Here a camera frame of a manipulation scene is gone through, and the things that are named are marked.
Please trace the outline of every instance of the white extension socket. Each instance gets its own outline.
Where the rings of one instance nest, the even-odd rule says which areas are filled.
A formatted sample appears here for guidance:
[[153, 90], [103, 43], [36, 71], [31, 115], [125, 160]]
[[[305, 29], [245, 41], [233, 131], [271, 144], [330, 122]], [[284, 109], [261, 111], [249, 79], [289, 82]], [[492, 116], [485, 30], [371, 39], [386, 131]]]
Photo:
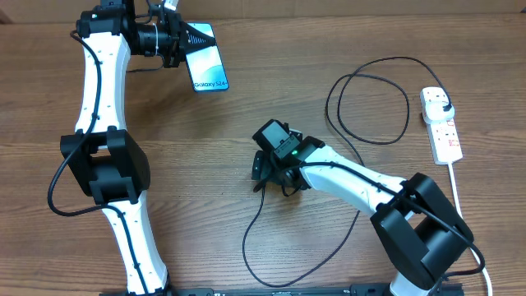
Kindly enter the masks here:
[[[462, 159], [462, 150], [460, 149], [459, 134], [454, 124], [453, 118], [432, 120], [428, 123], [429, 117], [427, 110], [433, 109], [433, 105], [445, 102], [444, 91], [440, 87], [426, 87], [420, 93], [420, 101], [422, 103], [422, 116], [426, 121], [427, 133], [429, 134], [429, 142], [431, 143], [431, 151], [435, 164], [454, 163]], [[449, 115], [440, 115], [436, 113], [434, 118], [448, 118]]]

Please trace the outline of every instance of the wooden surface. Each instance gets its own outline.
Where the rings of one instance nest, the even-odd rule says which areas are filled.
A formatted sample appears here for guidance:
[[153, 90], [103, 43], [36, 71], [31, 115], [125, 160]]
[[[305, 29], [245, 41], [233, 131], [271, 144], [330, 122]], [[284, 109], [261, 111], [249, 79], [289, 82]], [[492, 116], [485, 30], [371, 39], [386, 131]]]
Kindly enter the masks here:
[[[17, 24], [74, 23], [81, 11], [100, 0], [0, 0], [0, 10]], [[147, 12], [135, 0], [136, 13]], [[301, 16], [393, 16], [467, 13], [519, 13], [526, 0], [182, 0], [186, 19], [274, 18]]]
[[[323, 108], [334, 81], [375, 58], [427, 62], [451, 93], [464, 159], [455, 164], [464, 217], [487, 259], [496, 295], [524, 295], [526, 283], [525, 15], [389, 16], [214, 21], [230, 90], [196, 94], [185, 67], [129, 75], [129, 132], [148, 155], [148, 207], [161, 257], [177, 287], [260, 288], [243, 265], [241, 241], [260, 203], [252, 193], [251, 135], [271, 118], [316, 136], [353, 159], [327, 126]], [[0, 29], [0, 294], [96, 295], [125, 289], [113, 233], [101, 213], [63, 218], [46, 203], [82, 100], [84, 62], [72, 25]], [[134, 57], [130, 68], [157, 60]], [[356, 142], [372, 169], [433, 177], [450, 196], [446, 167], [433, 164], [418, 93], [431, 76], [411, 62], [367, 73], [408, 92], [411, 120], [391, 146]], [[394, 88], [353, 82], [344, 121], [358, 135], [395, 138], [404, 99]], [[92, 205], [67, 169], [55, 192], [65, 210]], [[268, 190], [247, 255], [264, 280], [283, 283], [339, 244], [355, 209], [314, 191], [281, 197]], [[466, 252], [453, 270], [473, 268]], [[390, 281], [395, 274], [367, 217], [339, 254], [296, 286]], [[461, 281], [482, 295], [480, 275]]]

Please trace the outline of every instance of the smartphone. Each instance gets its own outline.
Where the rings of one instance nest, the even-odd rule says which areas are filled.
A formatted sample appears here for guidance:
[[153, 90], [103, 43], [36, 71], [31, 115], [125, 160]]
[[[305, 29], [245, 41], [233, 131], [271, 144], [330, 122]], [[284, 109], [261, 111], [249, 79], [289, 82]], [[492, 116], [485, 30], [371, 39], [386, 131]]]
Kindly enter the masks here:
[[[188, 23], [200, 32], [214, 37], [211, 24]], [[217, 45], [187, 54], [187, 67], [195, 92], [225, 91], [228, 89], [227, 74]]]

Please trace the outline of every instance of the wooden table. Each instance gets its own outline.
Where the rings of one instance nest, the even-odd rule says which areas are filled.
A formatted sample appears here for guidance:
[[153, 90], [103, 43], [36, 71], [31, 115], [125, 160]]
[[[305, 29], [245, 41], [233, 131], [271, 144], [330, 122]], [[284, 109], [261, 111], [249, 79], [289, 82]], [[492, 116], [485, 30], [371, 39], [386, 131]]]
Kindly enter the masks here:
[[[483, 251], [496, 294], [526, 289], [526, 17], [388, 16], [214, 21], [230, 90], [196, 94], [185, 67], [136, 73], [126, 81], [129, 132], [148, 155], [148, 207], [161, 257], [177, 287], [260, 288], [241, 254], [260, 195], [251, 192], [257, 146], [251, 135], [276, 118], [353, 159], [324, 120], [335, 80], [375, 58], [427, 62], [451, 93], [464, 159], [455, 164], [464, 217]], [[0, 26], [0, 294], [96, 295], [125, 289], [117, 244], [101, 213], [63, 218], [46, 191], [61, 135], [71, 134], [82, 101], [84, 62], [73, 25]], [[157, 60], [134, 57], [130, 68]], [[433, 164], [418, 93], [436, 83], [414, 62], [368, 68], [409, 95], [411, 120], [391, 146], [353, 141], [375, 170], [433, 177], [450, 196], [446, 167]], [[357, 78], [343, 102], [358, 135], [396, 137], [404, 99], [393, 87]], [[268, 191], [247, 240], [255, 272], [283, 283], [340, 243], [356, 212], [306, 191]], [[91, 206], [69, 169], [55, 192], [65, 210]], [[469, 252], [452, 267], [473, 268]], [[390, 281], [395, 274], [369, 219], [361, 216], [338, 255], [297, 287]], [[483, 294], [481, 275], [457, 278]]]

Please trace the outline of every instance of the power plug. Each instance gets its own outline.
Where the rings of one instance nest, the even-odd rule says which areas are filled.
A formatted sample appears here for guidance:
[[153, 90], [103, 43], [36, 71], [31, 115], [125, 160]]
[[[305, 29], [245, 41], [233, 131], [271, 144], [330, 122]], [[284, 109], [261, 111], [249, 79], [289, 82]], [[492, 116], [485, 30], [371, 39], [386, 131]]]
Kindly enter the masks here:
[[450, 120], [454, 117], [454, 107], [448, 111], [444, 107], [449, 103], [448, 97], [440, 87], [426, 87], [420, 92], [422, 114], [427, 124]]
[[449, 112], [443, 110], [443, 106], [448, 103], [444, 91], [440, 87], [426, 87], [420, 93], [420, 98], [435, 164], [452, 164], [462, 159], [459, 134], [453, 118], [449, 118], [451, 110], [454, 116], [454, 108]]

